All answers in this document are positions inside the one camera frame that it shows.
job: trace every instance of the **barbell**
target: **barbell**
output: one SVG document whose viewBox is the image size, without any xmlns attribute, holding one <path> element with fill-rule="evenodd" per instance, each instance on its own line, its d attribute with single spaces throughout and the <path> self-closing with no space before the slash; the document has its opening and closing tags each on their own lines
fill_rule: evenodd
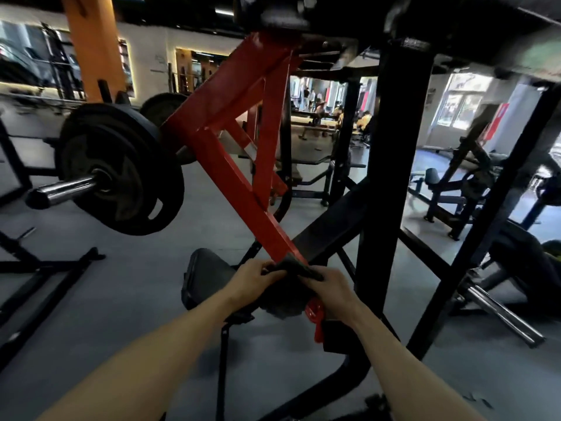
<svg viewBox="0 0 561 421">
<path fill-rule="evenodd" d="M 159 140 L 158 127 L 127 104 L 84 104 L 65 120 L 55 146 L 61 181 L 32 190 L 26 203 L 46 209 L 73 200 L 118 232 L 158 232 L 179 212 L 185 189 L 178 156 Z"/>
</svg>

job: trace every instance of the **chrome bar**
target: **chrome bar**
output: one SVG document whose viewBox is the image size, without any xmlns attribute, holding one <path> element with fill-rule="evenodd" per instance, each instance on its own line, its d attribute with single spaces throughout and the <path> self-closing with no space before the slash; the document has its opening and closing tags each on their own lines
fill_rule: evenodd
<svg viewBox="0 0 561 421">
<path fill-rule="evenodd" d="M 30 208 L 45 210 L 53 205 L 86 194 L 94 190 L 98 185 L 99 181 L 95 176 L 85 176 L 75 180 L 48 184 L 30 191 L 27 198 L 25 198 L 25 203 Z"/>
<path fill-rule="evenodd" d="M 491 296 L 478 285 L 472 285 L 462 295 L 481 307 L 484 311 L 497 316 L 512 332 L 522 338 L 530 348 L 538 347 L 545 341 L 545 337 L 516 316 L 502 304 L 493 300 Z"/>
</svg>

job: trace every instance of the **black weight plate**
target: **black weight plate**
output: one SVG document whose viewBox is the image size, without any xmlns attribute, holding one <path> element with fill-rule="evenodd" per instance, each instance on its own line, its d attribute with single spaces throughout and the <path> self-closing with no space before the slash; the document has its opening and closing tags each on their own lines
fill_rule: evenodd
<svg viewBox="0 0 561 421">
<path fill-rule="evenodd" d="M 112 189 L 86 194 L 75 203 L 118 232 L 158 232 L 177 215 L 184 192 L 181 167 L 158 136 L 158 128 L 129 106 L 82 105 L 60 133 L 55 151 L 59 177 L 68 180 L 102 169 L 112 177 Z M 150 219 L 158 199 L 162 208 Z"/>
<path fill-rule="evenodd" d="M 186 99 L 187 95 L 181 93 L 160 93 L 145 101 L 139 112 L 157 127 L 161 127 Z M 196 161 L 195 154 L 186 146 L 177 152 L 177 159 L 181 165 Z"/>
</svg>

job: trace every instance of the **gray floor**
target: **gray floor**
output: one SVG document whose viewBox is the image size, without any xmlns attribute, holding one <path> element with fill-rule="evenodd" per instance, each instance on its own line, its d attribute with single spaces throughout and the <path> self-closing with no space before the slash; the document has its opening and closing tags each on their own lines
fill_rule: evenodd
<svg viewBox="0 0 561 421">
<path fill-rule="evenodd" d="M 37 156 L 35 151 L 18 149 L 28 164 L 31 161 L 26 157 Z M 364 157 L 357 151 L 354 161 Z M 245 173 L 249 171 L 246 160 L 236 162 Z M 447 163 L 436 155 L 419 152 L 413 169 L 444 170 Z M 304 180 L 309 180 L 323 168 L 325 165 L 301 165 L 299 171 Z M 182 274 L 196 248 L 211 248 L 229 263 L 242 257 L 253 241 L 247 226 L 199 164 L 187 165 L 183 171 L 186 191 L 179 215 L 165 230 L 146 237 L 113 232 L 72 203 L 34 212 L 17 201 L 0 210 L 0 230 L 10 236 L 37 227 L 24 245 L 43 259 L 78 258 L 91 246 L 107 254 L 106 260 L 95 262 L 87 270 L 0 375 L 0 419 L 33 419 L 111 354 L 182 313 Z M 364 173 L 364 169 L 353 169 L 351 177 L 359 180 Z M 41 180 L 36 184 L 45 182 L 45 178 Z M 322 187 L 320 181 L 312 189 Z M 523 216 L 531 203 L 528 195 L 515 217 Z M 324 210 L 317 200 L 293 200 L 282 226 L 294 236 Z M 444 225 L 425 222 L 425 210 L 420 201 L 409 200 L 404 225 L 451 261 L 461 242 L 448 239 Z M 540 240 L 550 239 L 555 235 L 559 211 L 546 210 L 541 220 L 542 224 L 532 231 Z M 346 247 L 352 259 L 357 245 L 354 240 Z M 337 258 L 329 264 L 340 266 Z M 21 281 L 21 276 L 3 276 L 0 296 L 8 297 Z M 385 313 L 403 341 L 410 337 L 437 283 L 436 277 L 399 244 Z M 515 292 L 505 288 L 497 292 Z M 6 325 L 2 339 L 36 302 L 31 301 Z M 459 393 L 476 396 L 474 405 L 490 420 L 557 420 L 561 411 L 561 328 L 542 318 L 532 319 L 532 324 L 548 337 L 536 350 L 525 347 L 493 318 L 452 318 L 425 362 Z M 231 335 L 228 420 L 256 419 L 333 372 L 343 359 L 324 353 L 314 344 L 313 325 L 305 317 L 280 321 L 258 310 L 255 321 L 233 328 Z M 178 391 L 169 419 L 214 418 L 217 368 L 218 335 Z M 370 372 L 359 388 L 308 419 L 330 419 L 361 409 L 363 399 L 378 391 L 378 382 Z M 481 398 L 493 409 L 487 408 Z"/>
</svg>

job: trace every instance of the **orange pillar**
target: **orange pillar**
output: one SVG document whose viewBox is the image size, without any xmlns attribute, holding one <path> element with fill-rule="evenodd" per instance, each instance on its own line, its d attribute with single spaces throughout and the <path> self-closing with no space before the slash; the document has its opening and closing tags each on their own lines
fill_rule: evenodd
<svg viewBox="0 0 561 421">
<path fill-rule="evenodd" d="M 111 0 L 62 0 L 88 102 L 101 102 L 98 80 L 111 95 L 126 91 Z"/>
</svg>

